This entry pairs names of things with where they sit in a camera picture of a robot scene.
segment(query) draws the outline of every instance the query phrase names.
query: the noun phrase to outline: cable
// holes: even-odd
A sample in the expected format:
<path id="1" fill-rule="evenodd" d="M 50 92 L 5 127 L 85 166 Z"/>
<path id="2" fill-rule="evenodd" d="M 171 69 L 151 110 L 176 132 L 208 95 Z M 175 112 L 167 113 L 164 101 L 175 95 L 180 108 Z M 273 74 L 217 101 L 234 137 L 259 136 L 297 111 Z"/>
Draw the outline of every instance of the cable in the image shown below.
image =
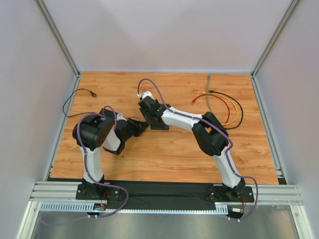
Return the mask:
<path id="1" fill-rule="evenodd" d="M 105 119 L 106 119 L 106 116 L 105 116 L 105 114 L 104 114 L 105 108 L 110 108 L 111 111 L 113 111 L 114 120 L 115 120 L 115 124 L 114 124 L 114 131 L 115 131 L 115 129 L 116 129 L 116 124 L 117 124 L 117 121 L 118 121 L 118 117 L 117 117 L 117 115 L 116 115 L 116 113 L 115 113 L 115 110 L 114 110 L 111 106 L 104 106 L 104 107 L 103 107 L 103 110 L 102 110 L 102 114 L 103 114 L 103 117 L 104 117 Z"/>
<path id="2" fill-rule="evenodd" d="M 244 196 L 242 196 L 243 198 L 243 213 L 245 212 L 245 208 L 246 208 L 246 204 L 247 204 L 247 201 L 246 201 L 246 198 Z"/>
<path id="3" fill-rule="evenodd" d="M 225 96 L 223 96 L 223 95 L 219 95 L 219 96 L 220 96 L 220 97 L 223 97 L 224 99 L 227 99 L 227 100 L 235 107 L 235 111 L 236 111 L 236 116 L 235 116 L 235 118 L 234 118 L 231 122 L 225 123 L 224 125 L 231 124 L 231 123 L 233 123 L 235 120 L 237 120 L 237 118 L 238 118 L 238 109 L 237 109 L 235 103 L 234 103 L 231 99 L 229 99 L 229 98 L 227 98 L 227 97 L 225 97 Z"/>
<path id="4" fill-rule="evenodd" d="M 41 223 L 44 224 L 44 225 L 46 225 L 46 226 L 49 226 L 49 227 L 58 227 L 58 226 L 68 225 L 68 224 L 77 222 L 77 221 L 82 220 L 82 219 L 87 219 L 87 218 L 89 218 L 89 216 L 84 216 L 84 217 L 80 217 L 80 218 L 73 219 L 73 220 L 68 221 L 68 222 L 65 222 L 65 223 L 57 223 L 57 224 L 46 223 L 46 222 L 43 220 L 43 217 L 40 217 L 40 220 L 41 220 Z"/>
<path id="5" fill-rule="evenodd" d="M 210 74 L 207 75 L 207 85 L 206 85 L 206 102 L 207 102 L 207 105 L 208 105 L 208 108 L 209 108 L 209 111 L 211 113 L 213 113 L 213 111 L 211 110 L 211 107 L 210 107 L 210 103 L 209 103 L 209 100 L 208 100 L 208 87 L 209 87 L 209 81 L 210 81 Z"/>
<path id="6" fill-rule="evenodd" d="M 224 102 L 224 104 L 226 105 L 226 107 L 227 107 L 227 109 L 228 109 L 228 117 L 227 117 L 227 120 L 226 120 L 226 122 L 225 122 L 225 123 L 227 123 L 228 120 L 229 120 L 229 117 L 230 117 L 230 108 L 229 108 L 228 104 L 227 104 L 222 98 L 220 98 L 220 97 L 217 96 L 217 95 L 213 95 L 213 94 L 208 94 L 208 95 L 209 95 L 209 96 L 214 96 L 214 97 L 220 99 L 222 102 Z M 196 102 L 196 100 L 197 100 L 199 97 L 202 97 L 202 96 L 206 96 L 206 94 L 197 96 L 194 100 L 191 101 L 191 104 L 193 105 L 193 104 Z"/>
<path id="7" fill-rule="evenodd" d="M 132 119 L 132 118 L 136 118 L 136 119 L 138 119 L 138 121 L 141 121 L 139 118 L 137 118 L 137 117 L 128 117 L 128 119 Z"/>
<path id="8" fill-rule="evenodd" d="M 243 118 L 244 118 L 244 110 L 243 110 L 241 104 L 240 104 L 235 98 L 233 98 L 233 97 L 231 97 L 231 96 L 229 96 L 229 95 L 227 95 L 227 94 L 225 94 L 225 93 L 221 93 L 221 92 L 218 92 L 218 91 L 212 91 L 212 90 L 209 90 L 208 92 L 209 92 L 209 93 L 217 93 L 217 94 L 220 94 L 220 95 L 227 96 L 227 97 L 231 98 L 232 100 L 234 100 L 234 101 L 239 105 L 240 110 L 241 110 L 241 118 L 240 118 L 240 121 L 239 121 L 238 125 L 235 126 L 235 127 L 226 128 L 226 129 L 238 128 L 238 127 L 241 125 L 241 123 L 242 123 L 242 121 L 243 121 Z"/>
<path id="9" fill-rule="evenodd" d="M 81 88 L 81 89 L 77 89 L 77 90 L 73 91 L 72 94 L 70 95 L 70 97 L 65 101 L 65 103 L 63 104 L 63 107 L 62 107 L 63 113 L 64 113 L 64 115 L 65 115 L 66 117 L 69 117 L 69 118 L 70 118 L 70 117 L 74 117 L 74 116 L 79 116 L 79 115 L 84 115 L 84 114 L 90 114 L 90 113 L 92 113 L 92 112 L 83 112 L 83 113 L 78 113 L 78 114 L 75 114 L 75 115 L 72 115 L 72 116 L 68 116 L 68 115 L 66 114 L 66 112 L 65 112 L 65 110 L 64 110 L 64 107 L 65 107 L 66 103 L 71 99 L 72 95 L 73 95 L 75 92 L 80 91 L 80 90 L 89 91 L 93 97 L 96 97 L 96 94 L 95 94 L 94 92 L 92 92 L 92 91 L 90 91 L 90 90 L 88 90 L 88 89 L 85 89 L 85 88 Z"/>
<path id="10" fill-rule="evenodd" d="M 155 84 L 155 82 L 152 81 L 151 79 L 144 78 L 144 79 L 141 79 L 141 80 L 140 80 L 140 82 L 139 82 L 139 84 L 138 84 L 138 96 L 139 96 L 139 97 L 141 96 L 141 94 L 140 94 L 140 85 L 141 85 L 141 83 L 142 83 L 143 81 L 149 81 L 149 82 L 151 82 L 151 83 L 154 85 L 154 87 L 156 88 L 156 90 L 157 90 L 157 92 L 158 92 L 158 94 L 159 94 L 159 97 L 160 97 L 160 99 L 161 99 L 163 105 L 165 106 L 165 108 L 166 108 L 168 111 L 172 112 L 173 114 L 177 114 L 177 115 L 184 116 L 184 117 L 187 117 L 187 118 L 200 120 L 200 121 L 204 122 L 205 124 L 209 125 L 210 127 L 212 127 L 213 129 L 215 129 L 215 130 L 216 130 L 217 132 L 219 132 L 226 140 L 228 140 L 228 142 L 230 143 L 230 146 L 225 150 L 225 156 L 226 156 L 227 163 L 228 163 L 228 165 L 229 165 L 231 171 L 232 171 L 232 172 L 234 173 L 234 175 L 236 175 L 237 177 L 244 178 L 244 179 L 245 179 L 245 178 L 249 178 L 249 179 L 253 180 L 254 183 L 255 183 L 255 185 L 256 185 L 256 199 L 255 199 L 254 207 L 253 207 L 252 211 L 251 211 L 247 216 L 241 218 L 241 220 L 243 221 L 243 220 L 246 220 L 246 219 L 248 219 L 249 217 L 251 217 L 251 215 L 253 214 L 253 212 L 254 212 L 255 209 L 256 209 L 257 202 L 258 202 L 258 195 L 259 195 L 259 192 L 258 192 L 258 184 L 257 184 L 257 181 L 256 181 L 255 178 L 253 178 L 253 177 L 251 177 L 251 176 L 242 176 L 242 175 L 239 175 L 239 174 L 236 173 L 236 171 L 234 170 L 234 168 L 233 168 L 233 166 L 232 166 L 232 164 L 231 164 L 231 162 L 230 162 L 229 155 L 228 155 L 229 150 L 234 146 L 234 144 L 233 144 L 233 142 L 231 141 L 231 139 L 230 139 L 224 132 L 222 132 L 219 128 L 217 128 L 215 125 L 213 125 L 212 123 L 210 123 L 210 122 L 208 122 L 208 121 L 206 121 L 206 120 L 204 120 L 204 119 L 202 119 L 202 118 L 192 117 L 192 116 L 189 116 L 189 115 L 180 113 L 180 112 L 175 112 L 175 111 L 173 111 L 172 109 L 170 109 L 170 108 L 166 105 L 166 103 L 165 103 L 165 101 L 164 101 L 164 98 L 163 98 L 162 94 L 160 93 L 159 88 L 157 87 L 157 85 Z"/>

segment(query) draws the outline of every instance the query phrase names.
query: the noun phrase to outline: wood grain surface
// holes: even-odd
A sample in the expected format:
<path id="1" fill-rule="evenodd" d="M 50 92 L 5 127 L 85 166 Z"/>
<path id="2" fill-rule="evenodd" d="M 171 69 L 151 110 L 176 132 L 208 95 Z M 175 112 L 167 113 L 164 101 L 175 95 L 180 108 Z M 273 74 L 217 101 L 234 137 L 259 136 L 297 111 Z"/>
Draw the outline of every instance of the wood grain surface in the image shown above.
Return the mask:
<path id="1" fill-rule="evenodd" d="M 151 78 L 158 85 L 166 103 L 178 110 L 204 114 L 208 111 L 205 97 L 194 105 L 190 102 L 205 91 L 207 74 L 197 73 L 142 73 L 142 72 L 84 72 L 79 88 L 97 94 L 94 98 L 87 91 L 78 91 L 71 115 L 81 112 L 99 112 L 111 105 L 124 117 L 144 120 L 139 110 L 137 85 L 140 79 Z M 254 90 L 249 75 L 212 74 L 211 90 L 224 92 L 236 98 L 244 109 L 244 120 L 237 129 L 229 130 L 234 142 L 233 160 L 242 175 L 256 178 L 260 184 L 277 184 L 277 176 L 263 128 Z M 143 82 L 141 92 L 159 95 L 150 82 Z M 221 122 L 227 119 L 227 108 L 219 99 L 209 98 L 214 114 Z M 231 104 L 230 119 L 235 116 Z M 51 177 L 81 178 L 83 159 L 72 130 L 82 116 L 68 119 L 60 147 L 53 164 Z M 212 157 L 204 154 L 192 132 L 171 126 L 169 130 L 150 130 L 126 142 L 124 151 L 115 156 L 101 153 L 102 169 L 106 179 L 148 180 L 176 182 L 221 182 L 221 175 Z"/>

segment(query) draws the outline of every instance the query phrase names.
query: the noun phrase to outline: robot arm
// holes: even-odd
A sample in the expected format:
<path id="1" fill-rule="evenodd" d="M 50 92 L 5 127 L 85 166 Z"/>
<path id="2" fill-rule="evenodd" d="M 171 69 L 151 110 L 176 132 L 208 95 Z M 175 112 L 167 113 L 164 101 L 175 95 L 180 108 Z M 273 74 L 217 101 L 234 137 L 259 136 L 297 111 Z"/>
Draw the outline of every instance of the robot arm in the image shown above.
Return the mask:
<path id="1" fill-rule="evenodd" d="M 80 125 L 80 136 L 87 152 L 87 170 L 90 172 L 91 177 L 100 183 L 104 183 L 104 175 L 101 168 L 101 148 L 119 155 L 125 148 L 125 142 L 130 137 L 140 136 L 148 127 L 146 122 L 130 118 L 126 119 L 122 114 L 117 114 L 117 124 L 114 130 L 115 119 L 113 112 L 104 110 L 103 113 L 106 118 L 99 115 L 87 116 Z M 80 146 L 84 160 L 85 154 L 77 136 L 77 125 L 73 129 L 72 136 Z M 82 184 L 78 186 L 76 199 L 101 200 L 105 195 L 105 191 L 104 187 L 95 184 L 87 173 L 84 173 Z"/>
<path id="2" fill-rule="evenodd" d="M 179 111 L 168 105 L 168 107 L 173 111 L 171 112 L 167 110 L 163 104 L 160 104 L 157 100 L 155 100 L 150 92 L 145 92 L 141 95 L 139 105 L 140 111 L 148 124 L 151 125 L 151 129 L 169 129 L 169 126 L 173 125 L 192 131 L 200 149 L 207 155 L 213 157 L 221 173 L 222 181 L 225 186 L 231 189 L 236 189 L 236 192 L 245 186 L 244 180 L 235 175 L 226 159 L 225 151 L 228 148 L 228 141 L 214 129 L 207 132 L 206 128 L 209 126 L 198 119 L 194 119 L 203 118 L 228 135 L 226 129 L 213 113 L 207 112 L 204 115 L 195 115 Z M 181 115 L 174 114 L 174 112 L 183 113 L 184 115 L 191 116 L 192 118 L 183 117 Z M 228 156 L 232 168 L 238 174 L 229 152 Z"/>

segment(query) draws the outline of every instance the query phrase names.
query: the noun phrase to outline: connector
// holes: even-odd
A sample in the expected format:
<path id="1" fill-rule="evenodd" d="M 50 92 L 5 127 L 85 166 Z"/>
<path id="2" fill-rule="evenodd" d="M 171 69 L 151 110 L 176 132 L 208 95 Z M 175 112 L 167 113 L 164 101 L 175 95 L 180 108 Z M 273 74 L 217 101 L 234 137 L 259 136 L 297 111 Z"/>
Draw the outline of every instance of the connector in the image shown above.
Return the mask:
<path id="1" fill-rule="evenodd" d="M 93 97 L 96 97 L 96 94 L 94 93 L 94 92 L 92 92 L 92 91 L 90 91 L 91 92 L 91 95 L 93 96 Z"/>
<path id="2" fill-rule="evenodd" d="M 214 93 L 214 91 L 208 90 L 207 93 L 208 93 L 208 94 L 209 94 L 209 93 Z"/>
<path id="3" fill-rule="evenodd" d="M 243 213 L 243 210 L 241 208 L 231 208 L 231 211 L 235 213 Z"/>

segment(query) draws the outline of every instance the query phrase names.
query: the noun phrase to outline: yellow cable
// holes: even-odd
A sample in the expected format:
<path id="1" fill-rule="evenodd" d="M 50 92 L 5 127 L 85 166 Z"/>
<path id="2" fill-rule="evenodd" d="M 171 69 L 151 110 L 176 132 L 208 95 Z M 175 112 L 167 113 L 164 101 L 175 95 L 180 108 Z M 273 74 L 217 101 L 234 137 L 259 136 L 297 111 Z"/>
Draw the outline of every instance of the yellow cable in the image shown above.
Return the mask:
<path id="1" fill-rule="evenodd" d="M 227 100 L 228 100 L 230 103 L 232 103 L 233 106 L 235 107 L 235 110 L 236 110 L 236 117 L 235 117 L 235 119 L 233 119 L 231 122 L 224 123 L 223 126 L 224 126 L 224 125 L 228 125 L 228 124 L 230 124 L 230 123 L 233 123 L 235 120 L 237 120 L 237 118 L 238 118 L 238 109 L 237 109 L 235 103 L 234 103 L 231 99 L 229 99 L 228 97 L 226 97 L 226 96 L 224 96 L 224 95 L 220 95 L 220 94 L 218 94 L 218 93 L 211 93 L 211 94 L 217 95 L 217 96 L 220 96 L 220 97 L 222 97 L 222 98 L 227 99 Z"/>

